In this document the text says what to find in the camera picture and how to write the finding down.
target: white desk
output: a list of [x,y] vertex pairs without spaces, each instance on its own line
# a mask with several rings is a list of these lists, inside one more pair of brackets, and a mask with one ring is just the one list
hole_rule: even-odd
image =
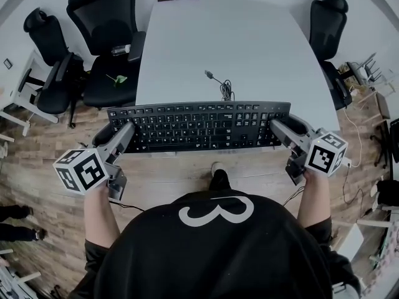
[[27,110],[49,120],[53,123],[58,122],[58,118],[54,115],[40,111],[37,106],[29,102],[29,95],[37,95],[37,92],[30,86],[25,85],[22,94],[18,92],[19,84],[33,62],[35,62],[44,72],[50,72],[49,66],[42,60],[42,58],[29,45],[20,45],[12,50],[4,53],[12,63],[11,69],[7,70],[4,64],[0,71],[0,116],[8,120],[20,124],[24,127],[22,134],[26,136],[29,129],[29,122],[21,121],[10,114],[3,112],[3,109],[8,105],[15,103]]
[[138,79],[137,105],[219,101],[230,79],[236,100],[291,102],[314,128],[339,130],[327,82],[285,9],[248,0],[155,3]]

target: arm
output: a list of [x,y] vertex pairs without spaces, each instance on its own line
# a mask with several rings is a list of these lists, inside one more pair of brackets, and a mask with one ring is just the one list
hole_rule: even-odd
[[84,209],[86,240],[110,248],[120,231],[108,201],[108,187],[105,183],[86,195]]
[[298,221],[306,228],[330,218],[331,210],[328,177],[309,169],[304,176],[306,184],[299,206]]

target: black pants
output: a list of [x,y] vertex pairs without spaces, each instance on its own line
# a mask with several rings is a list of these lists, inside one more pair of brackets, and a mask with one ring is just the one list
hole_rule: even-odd
[[[0,206],[0,222],[11,217],[22,219],[29,215],[29,210],[18,205]],[[7,224],[0,224],[0,240],[15,242],[17,240],[30,242],[36,240],[36,231],[26,227],[15,227]]]
[[210,191],[222,191],[223,189],[231,189],[229,178],[225,171],[218,169],[214,172],[213,179],[209,185]]

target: person's leg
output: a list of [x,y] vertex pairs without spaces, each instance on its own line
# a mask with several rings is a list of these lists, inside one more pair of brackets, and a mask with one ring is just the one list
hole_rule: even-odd
[[226,168],[220,162],[215,162],[212,165],[213,179],[209,185],[210,191],[221,191],[223,189],[231,189],[229,178],[226,172]]
[[37,240],[36,230],[27,227],[15,227],[7,224],[0,224],[0,240],[15,242],[17,240],[31,242]]
[[11,217],[14,219],[26,218],[31,213],[31,208],[28,206],[0,206],[0,222],[5,221]]

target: keyboard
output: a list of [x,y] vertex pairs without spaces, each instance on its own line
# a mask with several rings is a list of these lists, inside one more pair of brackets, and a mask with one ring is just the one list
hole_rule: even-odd
[[191,102],[138,105],[107,110],[116,133],[136,126],[126,153],[205,151],[280,146],[269,122],[285,121],[287,102]]

